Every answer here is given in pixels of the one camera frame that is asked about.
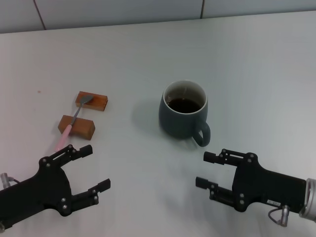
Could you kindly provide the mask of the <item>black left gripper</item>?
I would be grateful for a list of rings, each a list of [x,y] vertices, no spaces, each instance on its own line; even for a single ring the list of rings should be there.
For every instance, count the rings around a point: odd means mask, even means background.
[[[87,145],[76,150],[68,145],[49,158],[39,160],[37,173],[24,181],[0,192],[0,230],[5,231],[46,209],[53,209],[61,216],[97,205],[98,193],[111,187],[110,179],[98,183],[86,192],[72,196],[68,178],[61,168],[67,163],[93,153]]]

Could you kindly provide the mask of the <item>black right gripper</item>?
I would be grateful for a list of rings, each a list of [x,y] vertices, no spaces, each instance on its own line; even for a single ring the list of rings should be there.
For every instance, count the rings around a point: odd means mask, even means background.
[[[209,199],[245,212],[249,205],[259,202],[275,207],[289,206],[298,213],[304,205],[306,180],[264,169],[254,153],[240,153],[223,149],[219,155],[204,152],[203,160],[209,163],[236,166],[232,191],[200,177],[196,187],[209,189]]]

